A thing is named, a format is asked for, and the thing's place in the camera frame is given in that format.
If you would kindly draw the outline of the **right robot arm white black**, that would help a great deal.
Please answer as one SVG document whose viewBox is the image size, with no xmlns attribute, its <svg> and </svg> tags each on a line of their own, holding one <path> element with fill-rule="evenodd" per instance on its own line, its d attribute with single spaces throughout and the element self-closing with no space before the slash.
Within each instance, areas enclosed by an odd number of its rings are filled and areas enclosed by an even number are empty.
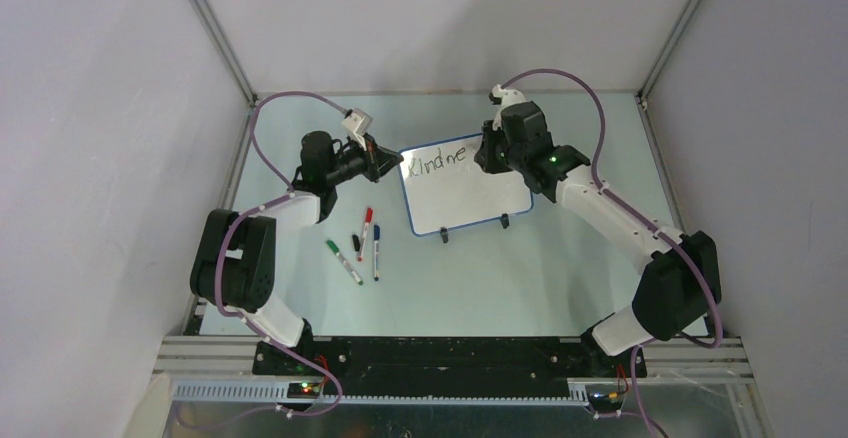
<svg viewBox="0 0 848 438">
<path fill-rule="evenodd" d="M 585 369 L 606 376 L 622 353 L 650 340 L 668 341 L 697 319 L 716 318 L 721 287 L 714 240 L 687 235 L 649 218 L 594 175 L 590 160 L 557 146 L 541 108 L 524 97 L 495 99 L 475 162 L 488 174 L 516 172 L 539 194 L 580 216 L 640 273 L 629 305 L 593 325 L 581 350 Z"/>
</svg>

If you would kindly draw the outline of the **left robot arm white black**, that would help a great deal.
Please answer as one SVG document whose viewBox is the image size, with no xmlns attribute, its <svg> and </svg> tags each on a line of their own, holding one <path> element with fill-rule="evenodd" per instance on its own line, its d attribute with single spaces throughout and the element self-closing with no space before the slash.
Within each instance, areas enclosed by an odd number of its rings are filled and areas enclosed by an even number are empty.
<svg viewBox="0 0 848 438">
<path fill-rule="evenodd" d="M 307 323 L 273 290 L 277 238 L 324 221 L 340 184 L 363 176 L 377 183 L 403 161 L 370 134 L 345 140 L 325 131 L 301 140 L 292 190 L 243 213 L 214 209 L 208 216 L 189 278 L 191 292 L 235 317 L 262 340 L 280 345 L 278 362 L 304 374 L 316 361 L 315 346 L 301 338 Z"/>
</svg>

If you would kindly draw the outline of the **blue-framed whiteboard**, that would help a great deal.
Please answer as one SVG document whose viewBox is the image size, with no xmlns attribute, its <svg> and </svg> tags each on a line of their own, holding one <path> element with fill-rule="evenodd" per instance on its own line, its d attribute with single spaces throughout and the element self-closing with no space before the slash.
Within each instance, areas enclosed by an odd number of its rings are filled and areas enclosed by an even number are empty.
<svg viewBox="0 0 848 438">
<path fill-rule="evenodd" d="M 533 194 L 520 174 L 488 174 L 474 161 L 480 133 L 400 152 L 401 189 L 410 228 L 424 237 L 531 211 Z"/>
</svg>

